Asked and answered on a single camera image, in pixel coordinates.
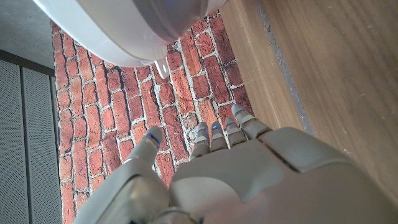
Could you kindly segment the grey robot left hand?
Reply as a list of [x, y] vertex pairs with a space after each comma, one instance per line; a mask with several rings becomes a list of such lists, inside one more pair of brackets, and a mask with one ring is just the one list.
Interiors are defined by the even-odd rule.
[[86, 201], [76, 223], [396, 223], [397, 206], [348, 156], [295, 128], [273, 130], [233, 105], [200, 123], [188, 162], [165, 185], [149, 128]]

